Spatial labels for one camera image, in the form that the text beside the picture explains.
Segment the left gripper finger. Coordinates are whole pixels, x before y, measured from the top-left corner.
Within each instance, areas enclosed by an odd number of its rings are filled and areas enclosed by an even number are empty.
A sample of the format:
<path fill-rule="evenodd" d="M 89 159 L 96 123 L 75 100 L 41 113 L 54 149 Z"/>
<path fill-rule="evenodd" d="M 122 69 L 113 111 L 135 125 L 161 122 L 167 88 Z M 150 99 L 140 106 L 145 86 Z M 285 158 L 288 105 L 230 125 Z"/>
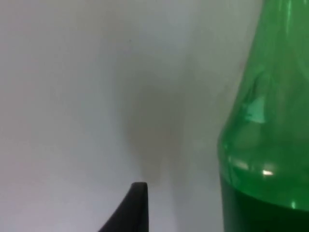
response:
<path fill-rule="evenodd" d="M 99 232 L 148 231 L 148 185 L 146 182 L 134 182 L 122 202 Z"/>

